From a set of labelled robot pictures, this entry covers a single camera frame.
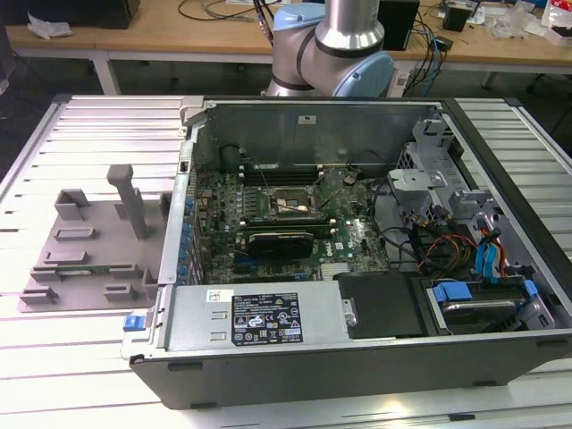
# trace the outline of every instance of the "wooden table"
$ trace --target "wooden table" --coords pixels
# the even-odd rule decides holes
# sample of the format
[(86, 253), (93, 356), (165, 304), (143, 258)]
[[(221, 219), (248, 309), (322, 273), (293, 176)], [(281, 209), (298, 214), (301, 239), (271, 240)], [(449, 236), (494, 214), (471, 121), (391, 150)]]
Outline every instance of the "wooden table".
[[(141, 0), (138, 16), (128, 29), (74, 27), (73, 36), (44, 40), (25, 26), (8, 27), (13, 48), (21, 56), (85, 58), (93, 61), (104, 93), (119, 94), (112, 60), (190, 61), (214, 63), (271, 63), (272, 48), (257, 22), (193, 21), (177, 12), (179, 0)], [(572, 73), (572, 49), (556, 47), (544, 38), (494, 40), (484, 26), (465, 27), (462, 33), (442, 29), (442, 21), (423, 0), (420, 12), (436, 35), (454, 41), (444, 68), (482, 72)], [(244, 6), (220, 4), (219, 13), (235, 13)], [(206, 17), (198, 0), (183, 11)], [(393, 51), (396, 72), (389, 95), (400, 97), (407, 77), (425, 57), (423, 39), (414, 35), (406, 51)]]

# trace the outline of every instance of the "warning label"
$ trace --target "warning label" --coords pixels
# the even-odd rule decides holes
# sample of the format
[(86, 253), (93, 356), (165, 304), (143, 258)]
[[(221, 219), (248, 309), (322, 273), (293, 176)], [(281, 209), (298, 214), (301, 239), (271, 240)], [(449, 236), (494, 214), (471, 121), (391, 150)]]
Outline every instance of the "warning label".
[(231, 338), (235, 346), (302, 342), (298, 293), (233, 296)]

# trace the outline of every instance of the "blue latch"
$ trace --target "blue latch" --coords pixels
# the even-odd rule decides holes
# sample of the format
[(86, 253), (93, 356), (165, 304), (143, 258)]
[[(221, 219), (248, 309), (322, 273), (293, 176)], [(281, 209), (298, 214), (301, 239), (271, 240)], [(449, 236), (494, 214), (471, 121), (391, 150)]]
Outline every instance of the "blue latch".
[(536, 285), (532, 280), (525, 280), (525, 289), (528, 292), (530, 298), (534, 298), (538, 295), (538, 289), (536, 289)]
[(145, 316), (144, 315), (127, 315), (123, 320), (124, 332), (137, 332), (145, 331)]
[(473, 298), (465, 282), (443, 282), (433, 287), (437, 302), (468, 301)]

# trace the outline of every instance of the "desktop computer tower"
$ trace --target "desktop computer tower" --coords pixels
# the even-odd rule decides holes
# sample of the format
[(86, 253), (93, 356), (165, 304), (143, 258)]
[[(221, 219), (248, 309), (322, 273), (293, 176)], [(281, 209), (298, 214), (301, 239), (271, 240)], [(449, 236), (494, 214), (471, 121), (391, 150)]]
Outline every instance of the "desktop computer tower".
[(127, 29), (138, 9), (139, 0), (2, 0), (0, 20), (5, 25), (27, 24), (29, 12), (43, 21)]

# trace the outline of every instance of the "blue cable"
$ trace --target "blue cable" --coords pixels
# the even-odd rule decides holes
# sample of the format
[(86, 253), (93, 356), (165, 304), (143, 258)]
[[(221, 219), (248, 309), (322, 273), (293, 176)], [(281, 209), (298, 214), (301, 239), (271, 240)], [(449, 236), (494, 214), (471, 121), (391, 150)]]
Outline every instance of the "blue cable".
[(413, 29), (413, 31), (415, 31), (416, 33), (419, 34), (425, 34), (426, 36), (431, 38), (431, 42), (433, 45), (433, 50), (435, 52), (435, 56), (433, 58), (433, 71), (430, 74), (429, 77), (429, 82), (427, 82), (427, 86), (425, 87), (425, 91), (423, 91), (423, 95), (421, 97), (426, 97), (427, 93), (429, 92), (429, 89), (431, 89), (431, 86), (433, 85), (433, 82), (435, 80), (435, 78), (437, 77), (437, 70), (439, 69), (439, 60), (437, 59), (438, 53), (439, 53), (439, 47), (437, 46), (437, 40), (435, 39), (435, 35), (433, 33), (427, 32), (427, 31), (422, 31), (420, 29)]

